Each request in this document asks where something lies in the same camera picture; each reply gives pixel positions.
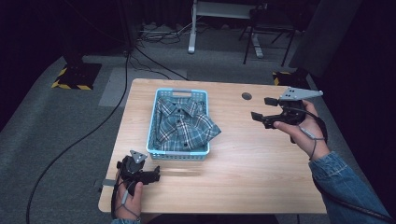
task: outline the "wrist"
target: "wrist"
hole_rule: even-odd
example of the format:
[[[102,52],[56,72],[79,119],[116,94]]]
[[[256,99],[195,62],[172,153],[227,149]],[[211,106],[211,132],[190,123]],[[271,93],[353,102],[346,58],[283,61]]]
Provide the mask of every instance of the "wrist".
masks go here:
[[[330,150],[324,141],[318,141],[314,154],[312,154],[311,161],[319,160],[330,154]]]
[[[123,206],[120,207],[116,213],[116,216],[118,219],[123,219],[123,220],[131,220],[131,221],[140,221],[140,217],[127,207]]]

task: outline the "white desk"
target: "white desk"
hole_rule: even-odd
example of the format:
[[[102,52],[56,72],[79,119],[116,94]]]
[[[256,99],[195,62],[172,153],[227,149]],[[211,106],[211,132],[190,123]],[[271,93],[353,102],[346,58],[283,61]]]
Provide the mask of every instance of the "white desk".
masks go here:
[[[228,4],[228,3],[212,3],[212,2],[200,2],[194,0],[192,5],[192,27],[190,34],[189,53],[195,52],[195,39],[196,39],[196,20],[198,16],[209,16],[209,17],[225,17],[225,18],[236,18],[249,20],[249,11],[255,6]],[[257,36],[252,37],[254,46],[259,46]],[[262,58],[262,49],[255,48],[258,58]]]

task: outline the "shirt collar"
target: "shirt collar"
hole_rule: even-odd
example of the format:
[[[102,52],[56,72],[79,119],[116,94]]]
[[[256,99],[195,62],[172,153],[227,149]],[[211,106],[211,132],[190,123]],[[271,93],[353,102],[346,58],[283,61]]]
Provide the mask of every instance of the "shirt collar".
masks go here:
[[[193,101],[191,98],[160,98],[159,103],[161,105],[161,111],[168,117],[175,110],[178,109],[177,105],[180,105],[180,109],[184,110],[187,114],[194,117],[198,112],[198,103]]]

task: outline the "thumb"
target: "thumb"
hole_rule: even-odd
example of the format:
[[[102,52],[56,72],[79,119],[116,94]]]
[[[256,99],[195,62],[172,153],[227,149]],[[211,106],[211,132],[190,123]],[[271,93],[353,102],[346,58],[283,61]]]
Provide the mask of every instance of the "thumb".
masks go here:
[[[294,125],[289,125],[281,121],[275,121],[274,127],[278,128],[280,131],[287,133],[290,136],[294,136],[298,132],[298,128]]]

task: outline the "blue plastic basket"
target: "blue plastic basket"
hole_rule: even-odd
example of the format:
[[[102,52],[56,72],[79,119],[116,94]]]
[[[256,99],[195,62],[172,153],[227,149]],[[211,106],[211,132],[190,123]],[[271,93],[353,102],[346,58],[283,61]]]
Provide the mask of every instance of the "blue plastic basket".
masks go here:
[[[151,121],[148,130],[148,142],[147,151],[152,159],[154,160],[176,160],[176,161],[203,161],[206,155],[209,153],[209,143],[203,147],[196,148],[192,151],[163,151],[158,148],[154,148],[154,142],[156,141],[156,106],[158,100],[163,97],[188,97],[194,101],[205,103],[205,112],[209,116],[209,110],[207,105],[207,92],[202,90],[180,90],[180,89],[166,89],[160,88],[155,93],[155,100],[152,107]]]

